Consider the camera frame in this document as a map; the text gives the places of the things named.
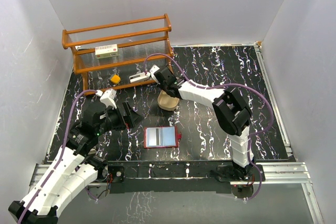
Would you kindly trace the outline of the red leather card holder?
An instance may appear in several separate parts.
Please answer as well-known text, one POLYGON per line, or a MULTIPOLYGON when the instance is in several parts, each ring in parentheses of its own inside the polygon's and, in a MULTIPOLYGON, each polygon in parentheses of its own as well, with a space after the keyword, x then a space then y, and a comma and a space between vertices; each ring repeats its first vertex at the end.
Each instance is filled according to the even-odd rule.
POLYGON ((144 148, 178 147, 181 138, 176 126, 147 127, 144 131, 144 148))

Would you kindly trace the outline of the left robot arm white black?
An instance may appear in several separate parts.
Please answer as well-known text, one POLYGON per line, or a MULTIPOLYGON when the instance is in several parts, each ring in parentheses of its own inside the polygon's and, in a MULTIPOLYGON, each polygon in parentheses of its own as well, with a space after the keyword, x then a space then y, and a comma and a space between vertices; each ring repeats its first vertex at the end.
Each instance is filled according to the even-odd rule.
POLYGON ((125 113, 105 105, 90 105, 66 136, 39 182, 8 211, 17 223, 57 223, 66 206, 91 182, 108 177, 107 162, 92 154, 99 136, 136 127, 143 116, 123 102, 125 113))

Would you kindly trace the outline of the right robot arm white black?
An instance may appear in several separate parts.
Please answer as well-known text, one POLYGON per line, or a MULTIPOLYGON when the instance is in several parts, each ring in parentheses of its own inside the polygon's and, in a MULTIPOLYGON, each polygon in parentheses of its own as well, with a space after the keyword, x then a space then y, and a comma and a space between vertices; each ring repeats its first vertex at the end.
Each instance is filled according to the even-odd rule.
POLYGON ((237 88, 215 88, 198 84, 185 77, 178 78, 168 67, 153 66, 150 76, 170 97, 207 106, 215 112, 220 128, 230 139, 233 152, 231 176, 247 180, 253 174, 250 161, 254 155, 249 149, 251 109, 237 88))

